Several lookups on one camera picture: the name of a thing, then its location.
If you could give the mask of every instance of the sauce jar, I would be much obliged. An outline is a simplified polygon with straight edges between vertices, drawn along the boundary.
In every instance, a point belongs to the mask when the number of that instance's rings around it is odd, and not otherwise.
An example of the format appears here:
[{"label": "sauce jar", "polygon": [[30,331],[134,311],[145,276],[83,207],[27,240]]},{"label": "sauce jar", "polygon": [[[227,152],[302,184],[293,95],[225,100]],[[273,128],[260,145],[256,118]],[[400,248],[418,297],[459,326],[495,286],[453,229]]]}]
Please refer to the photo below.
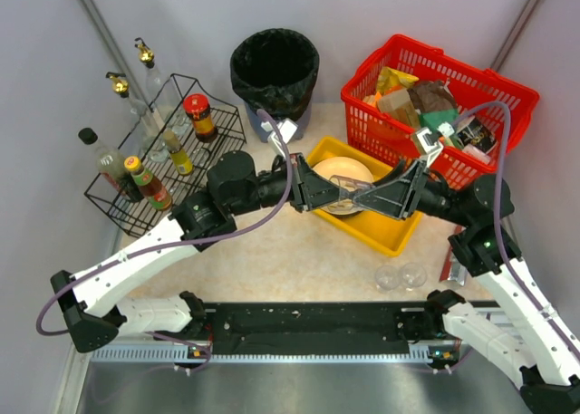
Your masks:
[{"label": "sauce jar", "polygon": [[199,141],[209,143],[216,138],[218,129],[211,120],[208,97],[203,94],[191,94],[183,101],[183,109],[191,119]]}]

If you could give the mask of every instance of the black trash can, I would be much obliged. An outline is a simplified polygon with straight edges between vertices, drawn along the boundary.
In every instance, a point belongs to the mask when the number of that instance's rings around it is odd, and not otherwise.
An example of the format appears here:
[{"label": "black trash can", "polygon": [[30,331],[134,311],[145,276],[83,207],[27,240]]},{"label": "black trash can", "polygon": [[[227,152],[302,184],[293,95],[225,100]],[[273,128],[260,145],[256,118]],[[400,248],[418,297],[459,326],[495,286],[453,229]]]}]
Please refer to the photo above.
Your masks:
[{"label": "black trash can", "polygon": [[289,29],[253,34],[232,53],[232,89],[244,101],[252,128],[262,142],[266,142],[267,133],[256,115],[258,109],[275,120],[294,121],[298,125],[294,139],[302,138],[310,120],[319,63],[310,40]]}]

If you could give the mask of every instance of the glass bottle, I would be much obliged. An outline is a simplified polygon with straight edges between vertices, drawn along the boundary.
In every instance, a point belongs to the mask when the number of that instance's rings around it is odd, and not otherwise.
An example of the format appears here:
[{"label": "glass bottle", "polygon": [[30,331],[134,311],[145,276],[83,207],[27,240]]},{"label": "glass bottle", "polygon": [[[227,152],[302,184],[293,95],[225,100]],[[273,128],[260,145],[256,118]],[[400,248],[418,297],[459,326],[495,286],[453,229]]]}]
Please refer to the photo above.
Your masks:
[{"label": "glass bottle", "polygon": [[92,146],[97,159],[97,169],[111,183],[111,186],[121,193],[123,198],[131,203],[137,203],[143,199],[137,184],[124,167],[125,157],[120,151],[110,149],[103,144],[89,127],[79,131],[79,138],[86,145]]},{"label": "glass bottle", "polygon": [[173,202],[171,194],[165,189],[163,183],[148,168],[143,166],[137,156],[126,158],[125,168],[133,176],[141,194],[147,198],[154,209],[167,210],[171,207]]},{"label": "glass bottle", "polygon": [[164,162],[168,159],[169,153],[162,138],[158,138],[164,125],[163,122],[155,119],[144,101],[129,95],[129,83],[121,77],[124,77],[124,74],[107,72],[107,78],[113,81],[113,91],[128,103],[127,111],[130,113],[131,121],[138,123],[134,131],[137,132],[140,140],[141,155],[150,148],[147,155],[149,160]]},{"label": "glass bottle", "polygon": [[209,100],[203,94],[191,94],[183,101],[183,110],[191,119],[196,138],[205,144],[213,142],[218,136],[218,128],[211,119]]},{"label": "glass bottle", "polygon": [[[135,38],[135,47],[139,49],[139,60],[145,65],[145,89],[153,101],[155,112],[163,122],[167,122],[173,111],[181,103],[181,96],[173,79],[162,74],[159,66],[155,63],[155,53],[143,42],[141,38]],[[178,135],[184,135],[190,130],[187,117],[181,108],[175,111],[168,128]]]},{"label": "glass bottle", "polygon": [[178,173],[181,176],[188,176],[191,174],[193,172],[193,164],[173,130],[165,130],[163,132],[163,140],[165,140],[165,145],[169,150],[169,155],[171,156],[173,165],[175,165]]}]

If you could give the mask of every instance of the white wall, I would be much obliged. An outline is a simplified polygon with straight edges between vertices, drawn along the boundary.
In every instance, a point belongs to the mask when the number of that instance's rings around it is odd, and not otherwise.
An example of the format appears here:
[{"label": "white wall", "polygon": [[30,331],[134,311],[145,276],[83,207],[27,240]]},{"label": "white wall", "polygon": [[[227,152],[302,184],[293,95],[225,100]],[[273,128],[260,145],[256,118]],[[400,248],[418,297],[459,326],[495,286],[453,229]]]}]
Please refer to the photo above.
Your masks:
[{"label": "white wall", "polygon": [[143,75],[133,39],[142,36],[164,72],[196,76],[239,103],[229,58],[249,35],[295,29],[321,56],[315,101],[339,101],[357,66],[393,34],[443,47],[488,67],[526,0],[95,0],[133,71]]},{"label": "white wall", "polygon": [[507,158],[517,238],[532,273],[565,321],[580,332],[580,19],[578,0],[545,0],[502,73],[541,100]]},{"label": "white wall", "polygon": [[[104,257],[112,223],[82,194],[96,173],[76,133],[117,142],[114,69],[76,0],[0,0],[0,412],[49,412],[70,346],[34,321],[49,278]],[[58,312],[46,326],[63,328]]]}]

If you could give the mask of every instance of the gold bottle cap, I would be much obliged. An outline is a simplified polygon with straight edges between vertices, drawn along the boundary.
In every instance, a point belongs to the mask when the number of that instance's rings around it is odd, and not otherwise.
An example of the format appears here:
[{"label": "gold bottle cap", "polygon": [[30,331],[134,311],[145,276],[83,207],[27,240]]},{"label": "gold bottle cap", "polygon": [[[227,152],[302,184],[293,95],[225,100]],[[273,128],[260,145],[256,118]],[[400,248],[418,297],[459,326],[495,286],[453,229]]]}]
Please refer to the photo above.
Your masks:
[{"label": "gold bottle cap", "polygon": [[129,172],[138,171],[141,167],[141,161],[137,156],[129,156],[125,159],[125,169]]},{"label": "gold bottle cap", "polygon": [[121,77],[125,77],[122,72],[107,72],[107,79],[112,80],[112,90],[122,97],[129,90],[129,83]]},{"label": "gold bottle cap", "polygon": [[155,53],[145,44],[142,38],[135,38],[135,47],[139,49],[139,60],[147,64],[153,64]]}]

